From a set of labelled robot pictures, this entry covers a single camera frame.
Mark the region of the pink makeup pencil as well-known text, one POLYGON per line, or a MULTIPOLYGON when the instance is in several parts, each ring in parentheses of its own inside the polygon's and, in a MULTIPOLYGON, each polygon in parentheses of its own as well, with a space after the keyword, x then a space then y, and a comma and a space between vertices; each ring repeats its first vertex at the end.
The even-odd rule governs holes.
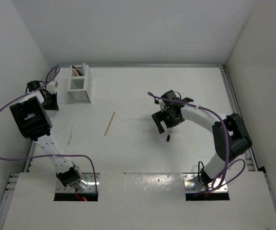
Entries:
POLYGON ((75 66, 72 66, 72 71, 75 76, 82 76, 81 72, 75 66))

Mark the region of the thin white stick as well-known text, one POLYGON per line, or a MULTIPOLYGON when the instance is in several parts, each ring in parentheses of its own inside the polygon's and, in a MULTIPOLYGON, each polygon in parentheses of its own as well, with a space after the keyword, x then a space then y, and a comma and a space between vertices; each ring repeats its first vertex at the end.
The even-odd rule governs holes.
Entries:
POLYGON ((74 128, 74 125, 72 124, 71 129, 70 129, 70 133, 69 133, 68 142, 67 142, 67 145, 68 145, 68 146, 69 146, 70 143, 71 143, 71 139, 72 139, 72 135, 73 135, 73 128, 74 128))

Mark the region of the gold makeup pencil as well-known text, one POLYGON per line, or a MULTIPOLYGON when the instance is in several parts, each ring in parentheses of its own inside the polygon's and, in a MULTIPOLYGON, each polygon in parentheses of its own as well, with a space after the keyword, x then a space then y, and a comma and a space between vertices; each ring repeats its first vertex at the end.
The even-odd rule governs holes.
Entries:
POLYGON ((108 123, 108 125, 107 125, 107 128, 106 128, 106 130, 105 130, 104 136, 107 135, 107 133, 108 133, 108 131, 109 131, 109 128, 110 128, 110 126, 111 126, 111 123, 112 123, 112 121, 113 121, 113 119, 114 119, 114 116, 115 116, 115 111, 112 113, 112 116, 111 116, 111 118, 110 118, 110 121, 109 121, 109 123, 108 123))

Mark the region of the light blue makeup stick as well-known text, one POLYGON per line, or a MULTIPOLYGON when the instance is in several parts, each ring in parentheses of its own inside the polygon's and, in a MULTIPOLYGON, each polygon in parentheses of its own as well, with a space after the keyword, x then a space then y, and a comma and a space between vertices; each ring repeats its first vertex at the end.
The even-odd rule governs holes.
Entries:
POLYGON ((85 69, 86 69, 86 64, 82 64, 82 75, 85 76, 85 69))

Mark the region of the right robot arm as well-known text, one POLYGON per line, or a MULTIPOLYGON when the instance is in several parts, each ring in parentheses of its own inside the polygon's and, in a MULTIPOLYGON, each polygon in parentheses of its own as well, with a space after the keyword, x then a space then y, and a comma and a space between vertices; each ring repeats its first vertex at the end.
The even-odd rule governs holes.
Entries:
POLYGON ((239 156, 253 145, 241 116, 237 113, 220 115, 208 108, 193 104, 193 99, 182 98, 173 90, 160 97, 151 92, 148 95, 160 107, 160 110, 151 116, 160 134, 165 132, 163 126, 171 131, 182 122, 191 121, 213 135, 215 154, 206 165, 198 164, 195 185, 203 193, 224 186, 228 169, 240 162, 239 156))

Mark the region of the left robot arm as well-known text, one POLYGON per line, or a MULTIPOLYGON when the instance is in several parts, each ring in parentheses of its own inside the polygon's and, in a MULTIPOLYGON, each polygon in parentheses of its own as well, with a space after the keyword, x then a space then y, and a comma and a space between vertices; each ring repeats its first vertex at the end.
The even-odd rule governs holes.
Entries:
POLYGON ((27 83, 30 94, 10 106, 11 114, 20 133, 40 146, 49 157, 55 167, 56 177, 64 187, 81 190, 82 175, 79 168, 70 158, 63 156, 64 152, 51 132, 52 123, 45 111, 46 105, 49 109, 59 109, 57 96, 45 89, 34 92, 39 87, 40 81, 27 83))

